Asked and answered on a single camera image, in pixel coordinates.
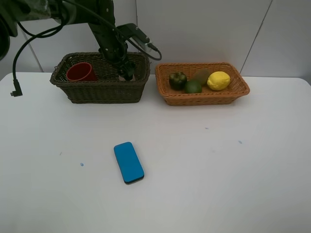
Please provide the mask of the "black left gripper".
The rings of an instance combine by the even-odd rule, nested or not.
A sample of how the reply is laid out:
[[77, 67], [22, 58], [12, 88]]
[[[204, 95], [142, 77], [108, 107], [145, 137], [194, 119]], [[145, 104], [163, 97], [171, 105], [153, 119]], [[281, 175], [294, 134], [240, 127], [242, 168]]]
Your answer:
[[117, 67], [118, 74], [131, 81], [135, 73], [135, 64], [128, 60], [127, 45], [116, 31], [102, 31], [98, 35], [99, 53], [110, 64]]

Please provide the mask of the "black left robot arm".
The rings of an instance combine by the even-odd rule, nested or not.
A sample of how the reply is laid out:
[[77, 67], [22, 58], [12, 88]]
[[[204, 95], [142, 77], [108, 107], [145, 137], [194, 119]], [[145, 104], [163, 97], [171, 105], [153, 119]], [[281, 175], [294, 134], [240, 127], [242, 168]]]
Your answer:
[[115, 26], [114, 3], [111, 0], [2, 0], [0, 2], [0, 57], [10, 48], [10, 39], [17, 37], [21, 22], [52, 18], [59, 26], [32, 34], [16, 53], [12, 74], [16, 75], [17, 60], [24, 48], [37, 38], [58, 33], [65, 25], [89, 25], [102, 56], [127, 81], [134, 75], [134, 64], [127, 57], [128, 36]]

